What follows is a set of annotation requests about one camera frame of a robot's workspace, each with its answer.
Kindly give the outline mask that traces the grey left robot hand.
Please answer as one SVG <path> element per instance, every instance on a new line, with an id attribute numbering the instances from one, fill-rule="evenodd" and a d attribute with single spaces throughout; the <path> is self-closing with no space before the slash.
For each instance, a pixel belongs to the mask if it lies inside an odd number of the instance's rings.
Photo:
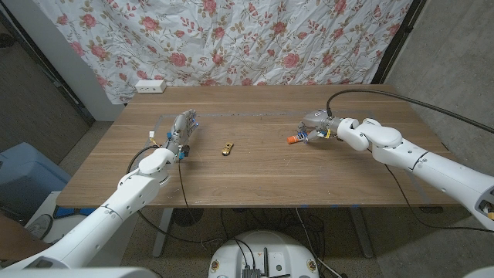
<path id="1" fill-rule="evenodd" d="M 194 109 L 186 110 L 179 114 L 167 133 L 167 141 L 164 147 L 178 155 L 197 127 L 198 122 L 196 121 L 196 111 Z"/>

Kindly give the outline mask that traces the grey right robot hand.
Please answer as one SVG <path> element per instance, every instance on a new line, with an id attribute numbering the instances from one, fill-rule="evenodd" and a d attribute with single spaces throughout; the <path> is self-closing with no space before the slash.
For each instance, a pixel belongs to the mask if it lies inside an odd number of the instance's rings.
<path id="1" fill-rule="evenodd" d="M 341 118 L 329 116 L 326 110 L 315 110 L 299 122 L 297 133 L 302 134 L 304 143 L 309 143 L 318 137 L 326 139 L 337 137 L 337 129 L 341 122 Z"/>

